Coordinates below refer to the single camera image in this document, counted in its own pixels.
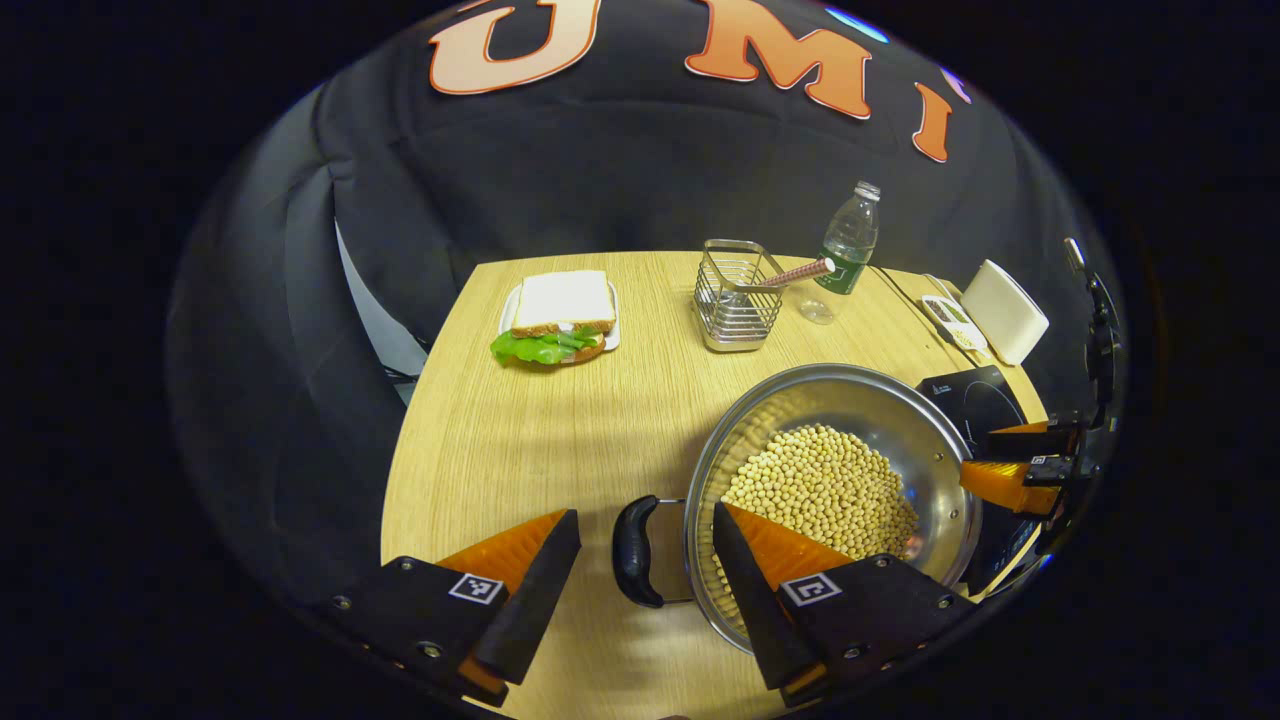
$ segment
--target orange letter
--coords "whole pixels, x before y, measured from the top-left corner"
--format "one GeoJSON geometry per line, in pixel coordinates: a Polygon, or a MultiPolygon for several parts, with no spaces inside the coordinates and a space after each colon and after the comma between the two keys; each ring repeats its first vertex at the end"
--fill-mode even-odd
{"type": "Polygon", "coordinates": [[[700,76],[751,82],[760,70],[746,61],[746,44],[764,61],[773,85],[787,90],[814,65],[818,79],[804,87],[819,105],[859,119],[872,117],[863,99],[863,69],[872,54],[829,29],[815,29],[796,40],[778,18],[753,0],[701,0],[710,9],[707,47],[685,59],[700,76]]]}
{"type": "Polygon", "coordinates": [[[467,18],[431,37],[431,87],[449,95],[477,95],[553,76],[579,61],[595,40],[600,0],[538,0],[552,6],[552,27],[541,47],[513,60],[489,58],[493,26],[516,12],[499,8],[467,18]]]}
{"type": "Polygon", "coordinates": [[[951,117],[951,105],[941,95],[928,87],[915,83],[924,99],[924,108],[920,110],[920,129],[911,136],[915,149],[924,152],[938,163],[947,161],[947,118],[951,117]]]}

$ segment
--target lettuce leaf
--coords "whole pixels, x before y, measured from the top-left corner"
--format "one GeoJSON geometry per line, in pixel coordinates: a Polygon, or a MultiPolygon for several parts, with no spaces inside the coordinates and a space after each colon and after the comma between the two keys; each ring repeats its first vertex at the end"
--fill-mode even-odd
{"type": "Polygon", "coordinates": [[[599,345],[595,338],[598,334],[600,333],[591,329],[579,329],[571,333],[517,338],[511,334],[511,331],[507,331],[489,345],[489,351],[499,363],[518,357],[525,363],[559,365],[561,361],[572,357],[579,350],[599,345]]]}

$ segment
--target metal wire basket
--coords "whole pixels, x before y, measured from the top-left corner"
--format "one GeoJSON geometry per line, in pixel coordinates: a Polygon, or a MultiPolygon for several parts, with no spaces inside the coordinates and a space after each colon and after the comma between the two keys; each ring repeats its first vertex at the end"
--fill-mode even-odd
{"type": "Polygon", "coordinates": [[[694,306],[701,318],[707,347],[737,352],[764,345],[782,307],[785,288],[759,283],[780,273],[782,266],[756,242],[703,242],[694,306]]]}

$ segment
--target pot handle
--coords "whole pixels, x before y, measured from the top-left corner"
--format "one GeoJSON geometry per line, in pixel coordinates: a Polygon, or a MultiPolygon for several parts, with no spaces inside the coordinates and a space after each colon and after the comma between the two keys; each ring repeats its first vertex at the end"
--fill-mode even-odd
{"type": "Polygon", "coordinates": [[[658,591],[649,584],[649,566],[653,564],[653,552],[649,547],[649,536],[645,534],[645,523],[658,505],[684,502],[678,500],[658,500],[657,496],[646,495],[631,502],[618,512],[618,519],[613,523],[613,579],[618,582],[618,589],[627,600],[645,607],[662,607],[676,602],[691,602],[694,598],[664,600],[658,591]]]}

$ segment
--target table surface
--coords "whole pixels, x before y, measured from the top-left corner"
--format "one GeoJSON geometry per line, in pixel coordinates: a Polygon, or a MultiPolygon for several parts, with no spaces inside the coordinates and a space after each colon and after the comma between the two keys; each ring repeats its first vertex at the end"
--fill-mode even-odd
{"type": "MultiPolygon", "coordinates": [[[[783,711],[754,660],[710,628],[694,603],[650,610],[613,580],[613,521],[637,497],[685,497],[721,415],[760,380],[809,363],[850,363],[915,387],[972,368],[879,273],[863,273],[835,324],[804,319],[806,282],[788,288],[764,347],[716,354],[691,310],[700,252],[613,252],[480,265],[426,360],[401,428],[383,507],[383,562],[426,561],[561,507],[579,511],[582,550],[522,685],[515,717],[657,720],[768,717],[783,711]],[[621,345],[557,368],[499,365],[489,354],[511,288],[525,275],[603,269],[618,291],[621,345]]],[[[812,261],[777,258],[785,269],[812,261]]],[[[888,270],[913,297],[924,277],[888,270]]],[[[1029,421],[1046,419],[1021,368],[997,364],[1029,421]]],[[[687,597],[682,505],[649,521],[653,584],[687,597]]]]}

